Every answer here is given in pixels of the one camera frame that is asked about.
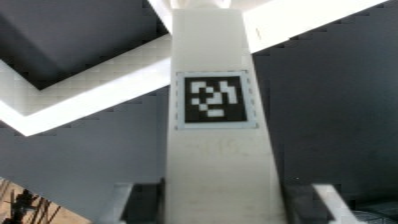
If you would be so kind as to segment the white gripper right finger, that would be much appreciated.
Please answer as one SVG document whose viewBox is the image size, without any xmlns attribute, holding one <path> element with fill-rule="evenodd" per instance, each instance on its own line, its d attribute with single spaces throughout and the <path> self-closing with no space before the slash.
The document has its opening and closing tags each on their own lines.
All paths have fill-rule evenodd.
<svg viewBox="0 0 398 224">
<path fill-rule="evenodd" d="M 287 224 L 365 224 L 332 184 L 285 185 Z"/>
</svg>

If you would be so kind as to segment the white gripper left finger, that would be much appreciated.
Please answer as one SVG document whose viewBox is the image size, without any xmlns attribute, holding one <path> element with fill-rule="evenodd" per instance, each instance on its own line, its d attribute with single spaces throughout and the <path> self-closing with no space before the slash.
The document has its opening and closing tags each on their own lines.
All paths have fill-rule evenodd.
<svg viewBox="0 0 398 224">
<path fill-rule="evenodd" d="M 165 179 L 117 183 L 95 224 L 165 224 Z"/>
</svg>

